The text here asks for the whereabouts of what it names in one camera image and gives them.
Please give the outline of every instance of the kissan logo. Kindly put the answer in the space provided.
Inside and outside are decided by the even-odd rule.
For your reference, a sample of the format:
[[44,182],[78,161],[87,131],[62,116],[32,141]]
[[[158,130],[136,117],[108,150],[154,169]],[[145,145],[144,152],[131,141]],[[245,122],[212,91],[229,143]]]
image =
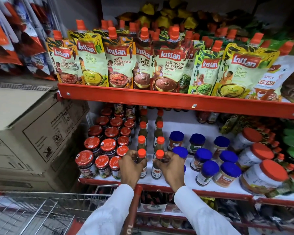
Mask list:
[[70,59],[71,58],[70,50],[67,49],[67,48],[57,48],[57,47],[55,47],[53,49],[53,52],[54,52],[55,56],[60,56],[60,57],[63,57],[65,59]]
[[233,64],[239,64],[247,68],[257,68],[260,61],[261,58],[240,54],[234,54],[232,59]]

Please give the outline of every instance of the orange bottle cap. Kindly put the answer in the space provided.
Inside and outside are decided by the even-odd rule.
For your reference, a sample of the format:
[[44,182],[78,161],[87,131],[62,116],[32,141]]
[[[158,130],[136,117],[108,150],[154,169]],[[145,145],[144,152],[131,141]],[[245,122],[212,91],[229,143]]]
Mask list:
[[280,55],[288,55],[294,46],[294,42],[287,41],[279,48]]
[[265,159],[271,160],[274,157],[274,154],[270,150],[270,148],[268,148],[266,145],[259,142],[251,145],[251,152],[261,160],[265,160]]
[[108,29],[108,21],[106,20],[101,20],[101,29],[102,30],[107,30]]
[[109,27],[108,28],[108,31],[109,31],[109,38],[110,39],[117,39],[117,30],[115,29],[115,27]]
[[62,37],[61,31],[59,31],[59,30],[53,30],[53,38],[55,40],[62,40],[63,37]]
[[221,50],[223,41],[221,40],[216,40],[213,44],[213,47],[211,48],[212,51],[214,52],[219,52]]
[[146,157],[146,150],[145,149],[139,149],[138,150],[138,157],[139,158],[145,158]]
[[145,143],[145,136],[144,135],[141,135],[141,136],[138,136],[138,143]]
[[140,32],[140,38],[141,38],[141,40],[149,39],[149,32],[148,32],[148,28],[147,27],[143,27],[142,28],[142,30]]
[[256,33],[249,43],[260,44],[263,35],[264,35],[263,33]]
[[87,30],[83,20],[76,20],[78,30]]
[[260,142],[262,139],[261,134],[252,128],[244,128],[242,134],[248,141],[251,142]]
[[164,144],[164,143],[165,143],[165,138],[162,137],[162,136],[159,136],[159,137],[157,138],[157,143],[158,143],[158,144]]
[[263,160],[260,163],[260,169],[266,176],[275,181],[285,181],[288,179],[286,170],[277,162],[272,160]]
[[164,155],[165,155],[165,152],[163,150],[157,150],[157,152],[156,152],[156,158],[157,159],[161,160]]

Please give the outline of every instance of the cart wire basket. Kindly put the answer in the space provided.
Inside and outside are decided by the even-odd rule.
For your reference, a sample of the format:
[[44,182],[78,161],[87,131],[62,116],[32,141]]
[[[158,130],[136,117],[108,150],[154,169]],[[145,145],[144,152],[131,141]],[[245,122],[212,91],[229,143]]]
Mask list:
[[[118,185],[98,186],[94,194],[0,192],[0,235],[75,235],[90,214],[102,206]],[[109,187],[108,194],[98,190]],[[134,198],[122,233],[131,234],[141,187]]]

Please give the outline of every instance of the cardboard box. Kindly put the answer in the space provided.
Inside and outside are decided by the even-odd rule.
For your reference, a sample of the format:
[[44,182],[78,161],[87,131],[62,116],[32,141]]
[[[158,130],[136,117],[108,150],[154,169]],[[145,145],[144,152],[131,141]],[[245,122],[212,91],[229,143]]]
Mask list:
[[0,170],[15,175],[47,171],[88,112],[86,101],[59,102],[56,91],[35,89],[0,87]]

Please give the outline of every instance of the kissan chutney pouch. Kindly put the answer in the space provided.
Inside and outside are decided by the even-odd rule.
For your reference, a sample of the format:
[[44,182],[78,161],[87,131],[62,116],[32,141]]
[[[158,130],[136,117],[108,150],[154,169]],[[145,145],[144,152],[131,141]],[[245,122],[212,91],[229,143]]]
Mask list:
[[229,43],[212,95],[245,98],[278,56],[278,50]]
[[189,51],[179,36],[179,27],[173,27],[168,41],[153,41],[151,90],[179,92]]
[[61,31],[53,31],[54,39],[47,38],[50,58],[60,83],[85,84],[74,40],[63,39]]
[[221,40],[216,40],[211,50],[200,50],[196,56],[188,94],[210,95],[217,80],[224,51]]
[[109,86],[107,59],[101,35],[79,33],[75,39],[79,60],[86,85]]
[[103,38],[108,64],[110,87],[133,89],[133,69],[136,46],[132,37],[118,37],[115,27],[109,27],[109,38]]

